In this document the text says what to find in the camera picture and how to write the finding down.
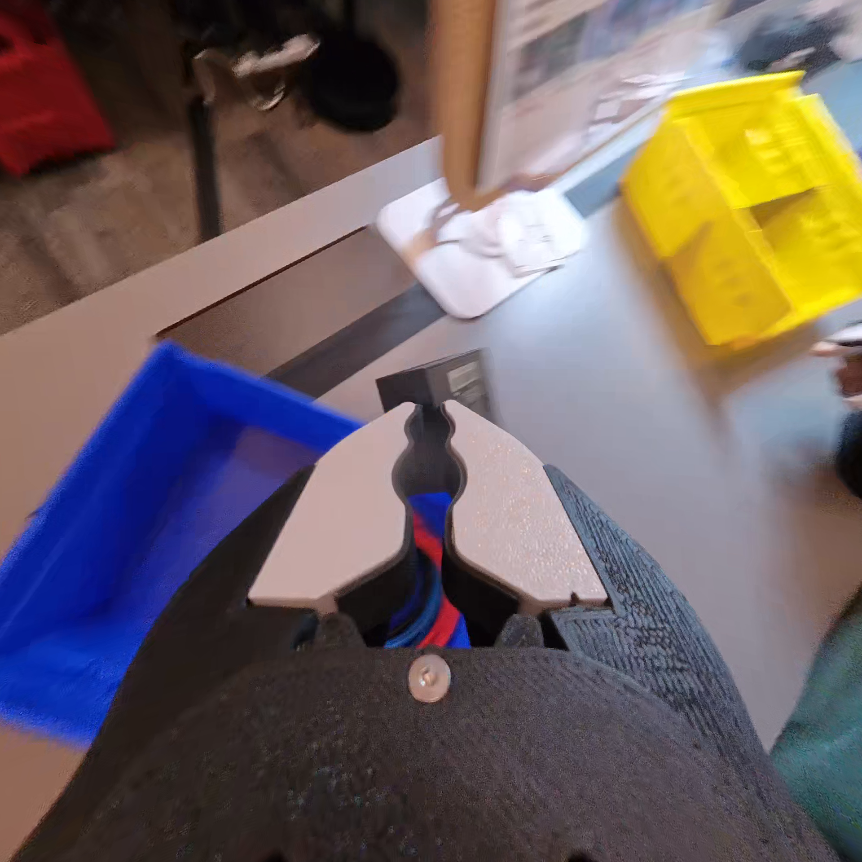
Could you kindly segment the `blue plastic bin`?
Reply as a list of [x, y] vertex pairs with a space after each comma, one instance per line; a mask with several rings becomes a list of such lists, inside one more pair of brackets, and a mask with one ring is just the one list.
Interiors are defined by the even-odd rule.
[[192, 571], [360, 425], [157, 347], [2, 562], [2, 723], [87, 747]]

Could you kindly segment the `green garment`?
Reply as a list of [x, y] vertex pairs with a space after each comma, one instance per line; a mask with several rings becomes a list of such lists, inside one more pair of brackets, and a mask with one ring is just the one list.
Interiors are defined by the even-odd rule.
[[822, 640], [770, 753], [842, 860], [861, 859], [861, 592]]

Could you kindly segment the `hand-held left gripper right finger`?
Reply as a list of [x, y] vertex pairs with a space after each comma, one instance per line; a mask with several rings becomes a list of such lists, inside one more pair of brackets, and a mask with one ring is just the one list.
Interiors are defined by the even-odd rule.
[[460, 403], [441, 410], [460, 475], [448, 513], [453, 561], [521, 613], [603, 607], [608, 591], [541, 460]]

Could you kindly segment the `yellow plastic bin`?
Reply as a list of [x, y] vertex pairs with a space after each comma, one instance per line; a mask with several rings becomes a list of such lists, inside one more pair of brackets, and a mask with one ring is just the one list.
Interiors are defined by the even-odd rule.
[[708, 346], [750, 347], [860, 299], [860, 159], [802, 79], [674, 95], [620, 181]]

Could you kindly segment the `black table leg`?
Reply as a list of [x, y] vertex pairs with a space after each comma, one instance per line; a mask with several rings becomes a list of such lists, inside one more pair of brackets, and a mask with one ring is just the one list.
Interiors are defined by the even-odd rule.
[[201, 95], [193, 96], [187, 103], [187, 119], [192, 149], [198, 238], [200, 243], [205, 243], [221, 235], [223, 225], [212, 115]]

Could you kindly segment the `black adapter box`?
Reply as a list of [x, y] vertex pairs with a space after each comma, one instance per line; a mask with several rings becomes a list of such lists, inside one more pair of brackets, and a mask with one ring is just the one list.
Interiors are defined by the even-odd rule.
[[474, 349], [383, 376], [376, 387], [384, 412], [407, 402], [438, 408], [453, 400], [497, 424], [488, 372], [485, 351]]

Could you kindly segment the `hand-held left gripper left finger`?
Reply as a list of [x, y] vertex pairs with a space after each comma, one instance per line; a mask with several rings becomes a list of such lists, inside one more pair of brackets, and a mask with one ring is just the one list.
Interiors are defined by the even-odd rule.
[[312, 609], [337, 601], [402, 560], [412, 519], [395, 487], [417, 411], [401, 404], [361, 426], [314, 466], [251, 586], [253, 605]]

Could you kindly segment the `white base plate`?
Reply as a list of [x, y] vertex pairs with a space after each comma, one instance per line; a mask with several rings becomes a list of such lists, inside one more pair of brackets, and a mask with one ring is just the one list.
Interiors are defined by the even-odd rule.
[[376, 228], [450, 317], [479, 318], [585, 247], [587, 224], [557, 189], [513, 190], [478, 210], [443, 179], [385, 205]]

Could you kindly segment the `person's right hand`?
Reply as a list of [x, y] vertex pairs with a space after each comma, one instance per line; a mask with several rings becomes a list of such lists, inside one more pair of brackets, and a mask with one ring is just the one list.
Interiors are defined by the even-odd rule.
[[845, 405], [861, 412], [861, 321], [813, 344], [811, 355], [838, 362], [836, 384]]

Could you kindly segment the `red container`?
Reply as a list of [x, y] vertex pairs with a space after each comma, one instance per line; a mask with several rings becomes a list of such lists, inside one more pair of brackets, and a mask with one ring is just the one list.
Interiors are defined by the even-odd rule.
[[112, 150], [114, 135], [42, 2], [1, 3], [1, 166], [23, 177]]

